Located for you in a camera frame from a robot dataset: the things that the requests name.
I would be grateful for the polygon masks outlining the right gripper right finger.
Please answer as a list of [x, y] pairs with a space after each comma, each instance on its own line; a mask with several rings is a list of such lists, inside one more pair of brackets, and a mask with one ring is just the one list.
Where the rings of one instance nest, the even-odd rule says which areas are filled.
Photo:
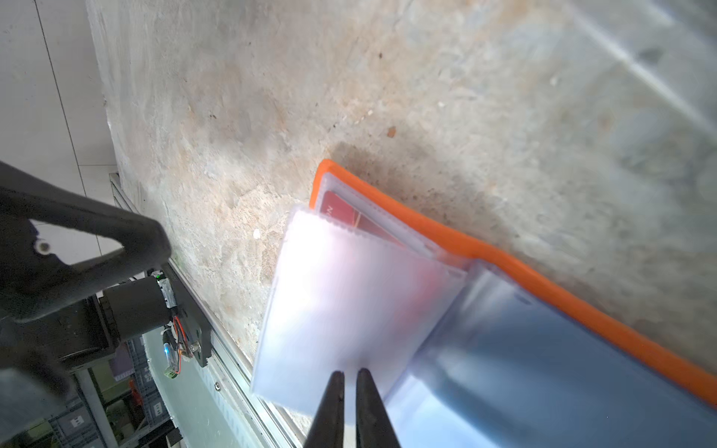
[[356, 436], [360, 448], [400, 448], [371, 372], [358, 372], [356, 392]]

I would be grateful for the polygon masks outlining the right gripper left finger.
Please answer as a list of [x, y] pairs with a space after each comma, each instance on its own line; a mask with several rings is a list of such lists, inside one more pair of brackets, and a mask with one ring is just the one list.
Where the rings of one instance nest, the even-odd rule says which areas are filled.
[[306, 436], [304, 448], [342, 448], [345, 431], [345, 374], [334, 371]]

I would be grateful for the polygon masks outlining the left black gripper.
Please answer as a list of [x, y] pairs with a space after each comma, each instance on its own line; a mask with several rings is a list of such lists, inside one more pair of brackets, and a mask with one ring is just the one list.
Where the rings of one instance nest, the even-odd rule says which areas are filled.
[[65, 406], [76, 388], [14, 322], [46, 317], [166, 261], [162, 225], [1, 165], [1, 442]]

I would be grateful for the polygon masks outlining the orange card holder wallet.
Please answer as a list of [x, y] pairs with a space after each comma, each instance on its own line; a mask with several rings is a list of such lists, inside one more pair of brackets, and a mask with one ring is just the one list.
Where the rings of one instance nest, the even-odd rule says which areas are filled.
[[[401, 245], [321, 214], [337, 193]], [[314, 420], [368, 369], [401, 447], [713, 447], [716, 379], [330, 160], [291, 212], [253, 391]]]

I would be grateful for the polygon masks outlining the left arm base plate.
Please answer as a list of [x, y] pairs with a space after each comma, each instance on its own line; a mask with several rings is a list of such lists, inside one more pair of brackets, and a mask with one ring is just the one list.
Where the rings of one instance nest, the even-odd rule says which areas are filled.
[[99, 305], [114, 339], [125, 342], [168, 327], [187, 356], [207, 367], [213, 350], [211, 324], [170, 264], [104, 290]]

